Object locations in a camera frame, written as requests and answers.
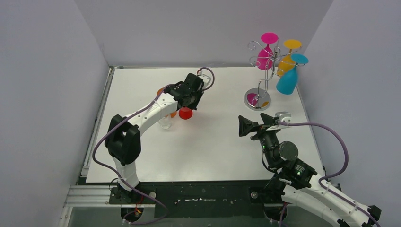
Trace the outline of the red wine glass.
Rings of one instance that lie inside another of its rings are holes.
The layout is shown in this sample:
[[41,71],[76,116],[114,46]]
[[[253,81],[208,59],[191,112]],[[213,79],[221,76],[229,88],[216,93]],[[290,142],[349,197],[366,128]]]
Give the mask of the red wine glass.
[[193,116],[193,110],[188,107],[182,107],[178,111],[178,115],[183,120],[188,120]]

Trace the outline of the orange wine glass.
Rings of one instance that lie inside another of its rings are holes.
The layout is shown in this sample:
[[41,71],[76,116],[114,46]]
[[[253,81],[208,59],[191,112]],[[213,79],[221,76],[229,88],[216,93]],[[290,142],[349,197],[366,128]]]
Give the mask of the orange wine glass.
[[[161,94],[162,92],[163,92],[163,88],[160,88],[157,91],[157,95]],[[174,112],[170,113],[171,118],[174,118],[176,115],[177,115],[177,111],[174,111]]]

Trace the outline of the clear wine glass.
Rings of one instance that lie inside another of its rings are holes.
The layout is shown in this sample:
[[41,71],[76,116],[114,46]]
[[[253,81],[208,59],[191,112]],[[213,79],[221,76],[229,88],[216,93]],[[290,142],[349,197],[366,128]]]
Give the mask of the clear wine glass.
[[172,122],[171,122],[171,115],[165,115],[163,116],[159,121],[158,121],[160,127],[164,130],[168,130],[171,128],[172,126]]

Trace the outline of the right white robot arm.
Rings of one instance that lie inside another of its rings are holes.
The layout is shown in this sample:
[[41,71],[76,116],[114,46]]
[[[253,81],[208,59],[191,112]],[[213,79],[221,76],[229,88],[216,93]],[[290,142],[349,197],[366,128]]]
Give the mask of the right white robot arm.
[[[275,116],[260,114],[263,123],[238,117],[239,136],[253,133],[251,140],[259,141],[262,148],[262,164],[273,173],[264,187],[267,198],[274,203],[283,201],[296,205],[330,223],[334,227],[379,226],[381,209],[365,205],[337,189],[330,178],[342,174],[349,163],[348,149],[343,139],[328,126],[312,123],[293,123],[291,114],[278,112]],[[331,175],[319,174],[311,165],[298,157],[298,148],[291,141],[280,142],[277,134],[284,128],[316,126],[330,132],[340,143],[344,152],[342,168]]]

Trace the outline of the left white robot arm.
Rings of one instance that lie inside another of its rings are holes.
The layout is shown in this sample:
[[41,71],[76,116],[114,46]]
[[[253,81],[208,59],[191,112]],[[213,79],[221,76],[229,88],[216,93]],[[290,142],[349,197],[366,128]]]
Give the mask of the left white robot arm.
[[140,199],[140,190],[136,187],[139,179],[135,161],[141,153],[141,136],[144,132],[183,107],[195,110],[209,82],[209,77],[189,73],[184,81],[168,85],[158,94],[157,100],[134,117],[117,114],[111,119],[105,146],[120,176],[114,193],[116,198],[128,204]]

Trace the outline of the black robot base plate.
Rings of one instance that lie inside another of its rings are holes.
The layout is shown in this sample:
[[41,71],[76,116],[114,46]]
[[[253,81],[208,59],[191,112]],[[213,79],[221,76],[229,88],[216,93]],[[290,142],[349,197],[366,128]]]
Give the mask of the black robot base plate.
[[138,220],[144,209],[154,218],[230,218],[247,216],[278,220],[284,206],[281,197],[265,188],[268,180],[141,182],[137,192],[111,188],[109,203],[121,205],[121,216]]

